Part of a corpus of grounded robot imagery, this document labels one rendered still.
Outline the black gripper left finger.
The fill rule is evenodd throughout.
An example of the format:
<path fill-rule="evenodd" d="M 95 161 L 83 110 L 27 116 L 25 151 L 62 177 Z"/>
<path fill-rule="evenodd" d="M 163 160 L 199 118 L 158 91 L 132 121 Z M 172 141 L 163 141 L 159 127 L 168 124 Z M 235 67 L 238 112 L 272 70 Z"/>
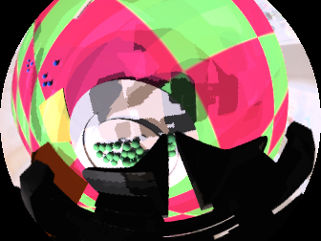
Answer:
<path fill-rule="evenodd" d="M 133 166 L 90 167 L 83 170 L 96 193 L 110 193 L 118 196 L 152 197 L 161 217 L 168 217 L 169 170 L 168 140 L 165 133 L 153 143 L 142 158 Z"/>

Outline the white round tray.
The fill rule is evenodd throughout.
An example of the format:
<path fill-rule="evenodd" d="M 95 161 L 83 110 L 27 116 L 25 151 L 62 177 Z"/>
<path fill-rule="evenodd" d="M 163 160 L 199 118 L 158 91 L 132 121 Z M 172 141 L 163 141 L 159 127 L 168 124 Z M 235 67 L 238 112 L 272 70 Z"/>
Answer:
<path fill-rule="evenodd" d="M 70 120 L 69 135 L 73 149 L 81 165 L 90 167 L 126 167 L 121 159 L 118 165 L 104 163 L 107 152 L 119 154 L 121 151 L 103 151 L 102 158 L 93 150 L 93 143 L 130 143 L 139 140 L 145 152 L 160 138 L 161 133 L 175 132 L 198 139 L 194 121 L 186 109 L 176 99 L 149 83 L 116 79 L 99 83 L 88 90 L 76 103 Z M 169 188 L 186 177 L 181 156 L 175 146 L 176 155 L 168 159 Z"/>

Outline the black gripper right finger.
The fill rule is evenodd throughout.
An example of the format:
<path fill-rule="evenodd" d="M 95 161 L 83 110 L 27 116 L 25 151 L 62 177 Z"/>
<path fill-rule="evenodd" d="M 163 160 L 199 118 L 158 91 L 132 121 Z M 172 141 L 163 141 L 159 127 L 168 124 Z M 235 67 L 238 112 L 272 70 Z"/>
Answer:
<path fill-rule="evenodd" d="M 259 152 L 265 152 L 268 143 L 267 136 L 260 136 L 223 150 L 180 132 L 175 132 L 175 136 L 177 151 L 202 211 L 214 208 L 211 201 L 222 189 L 230 171 Z"/>

